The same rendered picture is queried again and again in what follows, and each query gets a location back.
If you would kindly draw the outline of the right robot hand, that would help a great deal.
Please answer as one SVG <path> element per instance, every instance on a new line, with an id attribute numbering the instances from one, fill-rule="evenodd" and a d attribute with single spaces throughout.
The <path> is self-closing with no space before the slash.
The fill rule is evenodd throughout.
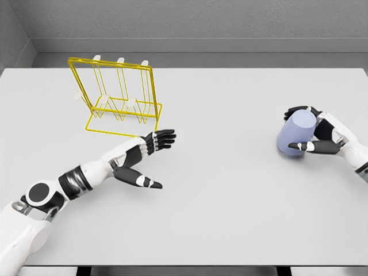
<path id="1" fill-rule="evenodd" d="M 335 155 L 347 144 L 347 139 L 343 136 L 333 138 L 333 130 L 335 127 L 328 120 L 321 119 L 320 115 L 322 111 L 312 106 L 296 106 L 289 108 L 287 112 L 284 113 L 284 120 L 286 121 L 289 119 L 298 110 L 308 110 L 316 117 L 317 125 L 313 134 L 316 140 L 289 143 L 289 148 L 299 150 L 300 152 Z"/>

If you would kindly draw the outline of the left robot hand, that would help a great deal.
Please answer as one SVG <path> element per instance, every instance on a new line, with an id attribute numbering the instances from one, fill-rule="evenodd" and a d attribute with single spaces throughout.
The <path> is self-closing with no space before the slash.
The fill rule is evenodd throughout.
<path id="1" fill-rule="evenodd" d="M 132 167 L 156 151 L 171 148 L 175 138 L 176 134 L 173 129 L 164 129 L 130 139 L 122 145 L 123 155 L 109 162 L 113 176 L 132 186 L 161 189 L 161 183 L 151 180 Z"/>

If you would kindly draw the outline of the lavender blue cup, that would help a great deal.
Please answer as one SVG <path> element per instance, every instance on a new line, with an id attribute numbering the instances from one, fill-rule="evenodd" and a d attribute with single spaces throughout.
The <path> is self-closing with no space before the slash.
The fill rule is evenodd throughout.
<path id="1" fill-rule="evenodd" d="M 304 153 L 298 149 L 289 148 L 290 143 L 310 141 L 316 127 L 316 117 L 308 110 L 294 112 L 285 122 L 278 137 L 277 146 L 287 156 L 301 156 Z"/>

